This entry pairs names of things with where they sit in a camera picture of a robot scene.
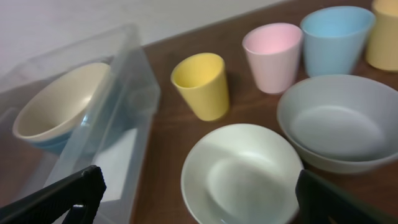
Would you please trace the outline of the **light blue cup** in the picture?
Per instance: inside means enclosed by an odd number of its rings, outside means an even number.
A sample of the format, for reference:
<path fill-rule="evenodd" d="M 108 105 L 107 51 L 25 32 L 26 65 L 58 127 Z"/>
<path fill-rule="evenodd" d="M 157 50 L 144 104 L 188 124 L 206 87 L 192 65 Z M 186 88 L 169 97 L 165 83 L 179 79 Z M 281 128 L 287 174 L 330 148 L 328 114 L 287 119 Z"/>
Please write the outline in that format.
<path fill-rule="evenodd" d="M 350 74 L 375 21 L 371 11 L 355 6 L 328 7 L 304 17 L 300 28 L 307 75 Z"/>

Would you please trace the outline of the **clear plastic storage container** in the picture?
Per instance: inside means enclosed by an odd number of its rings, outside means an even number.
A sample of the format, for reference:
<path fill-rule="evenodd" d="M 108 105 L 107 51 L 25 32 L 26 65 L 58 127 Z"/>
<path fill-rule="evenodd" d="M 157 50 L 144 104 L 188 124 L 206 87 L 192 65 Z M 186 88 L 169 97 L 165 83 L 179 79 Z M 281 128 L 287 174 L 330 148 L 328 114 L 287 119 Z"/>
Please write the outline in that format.
<path fill-rule="evenodd" d="M 106 63 L 103 78 L 72 128 L 60 155 L 15 137 L 13 124 L 26 104 L 64 74 Z M 121 26 L 34 57 L 1 77 L 1 206 L 5 207 L 88 166 L 117 136 L 137 129 L 122 196 L 100 202 L 95 223 L 128 223 L 160 88 L 141 47 L 137 29 Z"/>

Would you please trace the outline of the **pink cup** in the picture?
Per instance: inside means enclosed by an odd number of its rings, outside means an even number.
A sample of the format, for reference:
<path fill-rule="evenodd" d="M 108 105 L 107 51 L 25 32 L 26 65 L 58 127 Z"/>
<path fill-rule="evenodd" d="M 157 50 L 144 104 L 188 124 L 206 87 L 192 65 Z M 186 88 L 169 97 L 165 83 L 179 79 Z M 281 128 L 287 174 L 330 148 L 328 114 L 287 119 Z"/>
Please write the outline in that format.
<path fill-rule="evenodd" d="M 288 23 L 273 23 L 253 29 L 242 46 L 258 89 L 268 94 L 287 90 L 296 80 L 303 32 Z"/>

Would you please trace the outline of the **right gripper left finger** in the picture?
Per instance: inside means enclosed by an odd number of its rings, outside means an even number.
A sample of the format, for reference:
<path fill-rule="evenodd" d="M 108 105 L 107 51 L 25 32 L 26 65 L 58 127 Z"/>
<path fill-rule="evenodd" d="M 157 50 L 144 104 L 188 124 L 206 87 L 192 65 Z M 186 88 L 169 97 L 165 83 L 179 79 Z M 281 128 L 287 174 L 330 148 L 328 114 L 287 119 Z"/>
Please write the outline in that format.
<path fill-rule="evenodd" d="M 68 177 L 1 208 L 1 223 L 92 224 L 106 191 L 101 168 L 88 166 Z"/>

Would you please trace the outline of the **white label in container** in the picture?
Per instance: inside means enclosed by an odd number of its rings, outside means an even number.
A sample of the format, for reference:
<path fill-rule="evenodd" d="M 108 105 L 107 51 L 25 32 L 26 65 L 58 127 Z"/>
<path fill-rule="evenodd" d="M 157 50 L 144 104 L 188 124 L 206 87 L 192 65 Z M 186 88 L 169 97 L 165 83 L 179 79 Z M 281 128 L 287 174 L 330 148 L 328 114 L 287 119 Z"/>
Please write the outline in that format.
<path fill-rule="evenodd" d="M 137 129 L 129 129 L 95 157 L 94 165 L 101 168 L 106 184 L 102 202 L 121 198 L 136 137 Z"/>

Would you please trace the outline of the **grey bowl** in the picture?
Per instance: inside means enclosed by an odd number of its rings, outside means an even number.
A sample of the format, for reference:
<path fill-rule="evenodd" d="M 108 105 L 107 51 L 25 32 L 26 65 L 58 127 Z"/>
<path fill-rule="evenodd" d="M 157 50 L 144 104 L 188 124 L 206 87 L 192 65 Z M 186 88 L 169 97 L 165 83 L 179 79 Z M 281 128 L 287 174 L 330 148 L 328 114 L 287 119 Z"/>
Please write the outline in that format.
<path fill-rule="evenodd" d="M 337 174 L 397 160 L 397 90 L 354 75 L 308 78 L 280 98 L 281 130 L 310 165 Z"/>

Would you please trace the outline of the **yellow cup right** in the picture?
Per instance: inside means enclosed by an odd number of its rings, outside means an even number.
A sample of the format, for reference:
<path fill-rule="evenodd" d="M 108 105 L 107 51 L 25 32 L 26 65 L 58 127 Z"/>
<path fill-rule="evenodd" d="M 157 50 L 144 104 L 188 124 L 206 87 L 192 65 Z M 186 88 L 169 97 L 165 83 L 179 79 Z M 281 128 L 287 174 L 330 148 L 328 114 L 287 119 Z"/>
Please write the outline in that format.
<path fill-rule="evenodd" d="M 397 0 L 375 0 L 375 25 L 366 47 L 366 61 L 380 70 L 397 71 Z"/>

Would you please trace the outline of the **yellow cup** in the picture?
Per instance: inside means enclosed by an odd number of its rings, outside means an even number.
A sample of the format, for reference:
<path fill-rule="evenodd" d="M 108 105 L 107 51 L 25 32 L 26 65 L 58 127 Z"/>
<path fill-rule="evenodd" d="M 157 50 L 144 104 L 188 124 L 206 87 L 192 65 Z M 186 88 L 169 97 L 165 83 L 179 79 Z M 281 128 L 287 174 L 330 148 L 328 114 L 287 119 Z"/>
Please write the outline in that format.
<path fill-rule="evenodd" d="M 170 80 L 194 114 L 215 121 L 229 111 L 225 62 L 214 53 L 200 53 L 181 61 Z"/>
<path fill-rule="evenodd" d="M 380 70 L 397 71 L 397 0 L 375 0 L 375 25 L 366 47 L 366 61 Z"/>

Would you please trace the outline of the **yellow cup left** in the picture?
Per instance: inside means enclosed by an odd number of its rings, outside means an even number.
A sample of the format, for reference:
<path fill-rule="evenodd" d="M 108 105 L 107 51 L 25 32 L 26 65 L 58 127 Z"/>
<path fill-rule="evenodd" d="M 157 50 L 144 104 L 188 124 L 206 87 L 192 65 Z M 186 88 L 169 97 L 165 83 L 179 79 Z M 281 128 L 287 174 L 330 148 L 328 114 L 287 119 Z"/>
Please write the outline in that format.
<path fill-rule="evenodd" d="M 194 114 L 215 121 L 229 111 L 225 62 L 214 53 L 200 53 L 181 61 L 170 80 Z"/>

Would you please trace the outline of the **beige bowl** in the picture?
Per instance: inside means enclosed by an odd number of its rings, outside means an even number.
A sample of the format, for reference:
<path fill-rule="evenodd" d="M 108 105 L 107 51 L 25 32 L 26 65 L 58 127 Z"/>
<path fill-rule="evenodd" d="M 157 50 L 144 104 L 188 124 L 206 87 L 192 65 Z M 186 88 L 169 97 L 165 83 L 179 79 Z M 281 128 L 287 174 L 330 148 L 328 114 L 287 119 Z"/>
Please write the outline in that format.
<path fill-rule="evenodd" d="M 18 114 L 12 132 L 28 142 L 43 142 L 72 130 L 110 71 L 106 63 L 78 67 L 46 86 Z"/>

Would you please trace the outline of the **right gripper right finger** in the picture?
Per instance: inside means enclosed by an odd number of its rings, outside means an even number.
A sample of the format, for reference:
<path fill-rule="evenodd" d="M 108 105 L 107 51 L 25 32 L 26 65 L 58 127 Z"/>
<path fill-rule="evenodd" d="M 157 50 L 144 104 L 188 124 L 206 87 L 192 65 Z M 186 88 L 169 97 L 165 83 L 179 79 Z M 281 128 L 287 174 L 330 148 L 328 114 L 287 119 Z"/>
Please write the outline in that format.
<path fill-rule="evenodd" d="M 304 223 L 397 224 L 397 218 L 306 169 L 300 171 L 295 194 Z"/>

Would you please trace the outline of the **white bowl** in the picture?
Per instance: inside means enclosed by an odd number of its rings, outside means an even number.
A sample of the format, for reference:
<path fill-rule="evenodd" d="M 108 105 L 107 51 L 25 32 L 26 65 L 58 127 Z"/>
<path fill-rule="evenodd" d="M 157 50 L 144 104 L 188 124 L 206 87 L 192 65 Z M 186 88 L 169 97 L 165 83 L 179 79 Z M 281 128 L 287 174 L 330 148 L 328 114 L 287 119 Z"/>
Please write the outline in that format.
<path fill-rule="evenodd" d="M 198 223 L 290 223 L 303 164 L 271 129 L 230 124 L 202 137 L 183 164 L 183 201 Z"/>

